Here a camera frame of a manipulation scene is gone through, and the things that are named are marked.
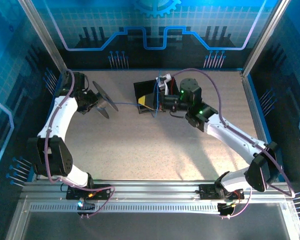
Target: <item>black box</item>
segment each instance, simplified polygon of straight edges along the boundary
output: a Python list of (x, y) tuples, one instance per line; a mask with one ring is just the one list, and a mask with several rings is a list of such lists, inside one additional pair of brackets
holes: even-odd
[[(135, 82), (133, 84), (134, 86), (134, 94), (136, 103), (138, 104), (139, 98), (148, 95), (153, 94), (153, 106), (157, 105), (157, 98), (155, 97), (157, 94), (157, 88), (155, 88), (156, 80), (149, 80), (149, 81), (140, 81)], [(167, 83), (168, 89), (169, 89), (169, 95), (179, 95), (179, 89), (176, 83), (176, 80), (174, 77), (172, 77), (171, 81)], [(138, 111), (139, 114), (148, 113), (151, 111), (151, 109), (138, 105)]]

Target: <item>blue cable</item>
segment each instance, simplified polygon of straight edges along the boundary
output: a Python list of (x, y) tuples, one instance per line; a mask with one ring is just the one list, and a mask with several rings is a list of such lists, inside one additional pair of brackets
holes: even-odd
[[(161, 69), (159, 71), (158, 81), (159, 81), (159, 78), (160, 78), (160, 74), (161, 74)], [(155, 110), (155, 114), (153, 115), (152, 112), (151, 112), (151, 115), (154, 118), (157, 116), (157, 113), (158, 113), (158, 110), (159, 110), (159, 85), (158, 85), (158, 81), (155, 81), (154, 88), (153, 88), (153, 93), (155, 93), (155, 91), (156, 91), (156, 110)]]
[(142, 104), (131, 103), (131, 102), (113, 102), (113, 104), (127, 104), (127, 105), (134, 105), (134, 106), (142, 106)]

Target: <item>circuit pattern graphic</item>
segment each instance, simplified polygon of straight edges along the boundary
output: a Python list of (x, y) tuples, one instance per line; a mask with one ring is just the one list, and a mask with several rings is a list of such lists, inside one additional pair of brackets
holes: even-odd
[(48, 5), (46, 3), (45, 3), (45, 7), (46, 7), (47, 13), (49, 15), (49, 18), (52, 20), (52, 23), (54, 25), (56, 33), (61, 40), (62, 45), (64, 46), (64, 48), (67, 51), (70, 51), (70, 52), (103, 51), (112, 42), (112, 40), (114, 40), (117, 36), (129, 35), (129, 31), (131, 31), (131, 30), (142, 31), (143, 47), (146, 50), (164, 50), (164, 49), (166, 49), (167, 44), (168, 44), (168, 31), (169, 30), (181, 30), (182, 32), (180, 35), (192, 35), (194, 38), (196, 38), (199, 41), (199, 43), (201, 43), (209, 51), (241, 51), (241, 50), (245, 49), (246, 46), (248, 45), (249, 39), (251, 38), (253, 31), (259, 21), (259, 18), (261, 17), (261, 14), (264, 11), (266, 3), (267, 3), (267, 0), (264, 0), (260, 9), (257, 12), (257, 15), (255, 16), (255, 18), (253, 20), (251, 27), (249, 28), (249, 31), (244, 39), (242, 46), (238, 46), (238, 47), (237, 46), (229, 46), (229, 47), (209, 46), (208, 43), (197, 33), (197, 31), (188, 30), (186, 25), (174, 25), (174, 24), (164, 27), (163, 35), (162, 35), (162, 40), (163, 40), (162, 46), (148, 45), (147, 30), (144, 26), (124, 26), (124, 27), (121, 27), (121, 29), (119, 31), (114, 30), (114, 33), (112, 33), (112, 35), (110, 35), (109, 37), (104, 39), (104, 42), (101, 46), (98, 46), (98, 47), (69, 47), (66, 43), (66, 39), (64, 38), (64, 36), (61, 32), (61, 29), (59, 28), (59, 26), (56, 22), (56, 19), (54, 18), (50, 8), (48, 7)]
[(180, 0), (134, 0), (135, 10), (139, 10), (141, 14), (147, 17), (157, 16), (163, 17), (164, 14), (170, 14), (171, 10), (176, 10), (176, 5), (181, 4)]

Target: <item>blue wall panel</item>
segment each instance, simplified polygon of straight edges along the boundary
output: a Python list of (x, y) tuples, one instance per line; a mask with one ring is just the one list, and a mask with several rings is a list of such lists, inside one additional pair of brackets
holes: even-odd
[(43, 79), (47, 68), (59, 76), (18, 0), (0, 0), (0, 105), (14, 124), (0, 108), (0, 239), (5, 239), (23, 184), (20, 177), (10, 178), (10, 166), (17, 168), (14, 157), (26, 158), (27, 139), (42, 129), (52, 101)]
[(300, 0), (288, 5), (251, 77), (284, 170), (300, 184)]
[(276, 2), (34, 1), (76, 69), (126, 69), (123, 57), (130, 68), (242, 68)]

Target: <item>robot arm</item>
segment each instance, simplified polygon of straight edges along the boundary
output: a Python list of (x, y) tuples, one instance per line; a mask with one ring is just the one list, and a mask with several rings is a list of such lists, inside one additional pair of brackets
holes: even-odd
[[(74, 73), (73, 91), (60, 107), (61, 102), (69, 92), (72, 81), (72, 79), (65, 79), (62, 83), (62, 87), (56, 93), (54, 106), (45, 126), (38, 133), (37, 137), (28, 139), (27, 152), (29, 154), (29, 159), (32, 160), (34, 172), (38, 175), (47, 177), (48, 173), (44, 153), (45, 139), (48, 130), (50, 130), (47, 155), (51, 176), (58, 178), (65, 183), (69, 183), (72, 186), (92, 189), (92, 176), (87, 172), (81, 171), (73, 164), (73, 158), (65, 144), (66, 132), (75, 112), (85, 114), (93, 107), (96, 107), (101, 115), (109, 118), (105, 106), (110, 103), (115, 110), (118, 111), (118, 108), (112, 103), (105, 91), (94, 81), (93, 84), (98, 90), (97, 94), (92, 90), (85, 88), (86, 78), (87, 77), (82, 73)], [(49, 127), (51, 118), (53, 118), (53, 121), (51, 127)]]
[[(96, 107), (104, 117), (109, 118), (105, 106), (110, 104), (115, 110), (118, 109), (95, 82), (93, 84), (98, 90), (97, 94), (93, 93), (92, 90), (87, 91), (84, 89), (85, 77), (84, 74), (76, 72), (73, 93), (64, 102), (62, 108), (58, 110), (51, 128), (49, 129), (48, 124), (46, 124), (37, 137), (28, 140), (27, 150), (30, 159), (32, 159), (34, 172), (38, 175), (47, 176), (44, 144), (49, 129), (48, 162), (51, 176), (58, 177), (74, 186), (92, 189), (94, 183), (91, 175), (81, 171), (73, 164), (72, 156), (65, 144), (66, 132), (75, 112), (85, 114), (92, 107)], [(168, 95), (167, 82), (171, 79), (169, 74), (158, 79), (158, 87), (161, 92), (159, 102), (155, 104), (159, 104), (162, 110), (185, 111), (185, 118), (189, 124), (219, 139), (236, 151), (249, 164), (247, 168), (235, 172), (225, 172), (215, 181), (214, 189), (218, 193), (219, 199), (226, 199), (229, 193), (249, 187), (264, 192), (277, 179), (279, 171), (261, 149), (275, 158), (277, 144), (274, 142), (266, 144), (263, 141), (254, 139), (224, 118), (224, 122), (222, 122), (218, 111), (202, 101), (202, 91), (195, 79), (186, 78), (182, 80), (180, 94)], [(59, 104), (69, 92), (68, 82), (64, 82), (62, 86), (56, 95), (54, 108), (47, 123), (50, 122), (55, 110), (59, 108)], [(228, 127), (225, 127), (225, 124), (242, 136), (253, 140), (254, 144), (235, 134), (233, 130), (229, 130)]]
[[(162, 78), (164, 81), (169, 79), (170, 75)], [(221, 198), (228, 193), (239, 189), (245, 190), (249, 187), (264, 192), (277, 179), (279, 171), (261, 149), (275, 158), (277, 144), (275, 142), (266, 144), (255, 139), (224, 118), (224, 122), (222, 122), (218, 111), (202, 101), (201, 93), (202, 90), (197, 81), (186, 78), (180, 83), (179, 95), (166, 95), (166, 91), (165, 93), (162, 91), (158, 104), (162, 110), (186, 111), (185, 118), (189, 124), (222, 141), (249, 164), (247, 168), (235, 172), (225, 172), (215, 181), (215, 190)], [(251, 139), (254, 144), (242, 136)]]

